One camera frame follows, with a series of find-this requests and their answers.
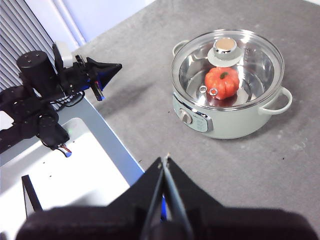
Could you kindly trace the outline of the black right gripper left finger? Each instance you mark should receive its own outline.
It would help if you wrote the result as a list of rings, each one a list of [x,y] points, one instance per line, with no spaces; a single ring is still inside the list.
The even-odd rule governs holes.
[[[18,240],[140,240],[164,221],[163,165],[158,157],[107,206],[64,206],[31,214]]]

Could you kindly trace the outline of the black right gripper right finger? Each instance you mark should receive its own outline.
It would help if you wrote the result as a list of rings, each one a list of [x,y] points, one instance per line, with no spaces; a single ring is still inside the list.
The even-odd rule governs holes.
[[[279,208],[225,206],[200,188],[167,156],[164,174],[174,202],[196,240],[317,240],[308,220]]]

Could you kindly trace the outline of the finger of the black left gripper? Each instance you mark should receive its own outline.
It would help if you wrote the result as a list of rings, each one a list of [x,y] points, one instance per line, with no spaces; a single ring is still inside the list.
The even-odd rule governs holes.
[[[100,90],[103,90],[113,77],[110,74],[98,73],[96,81]]]
[[[90,70],[100,75],[116,75],[121,69],[121,63],[97,62],[90,57],[86,58]]]

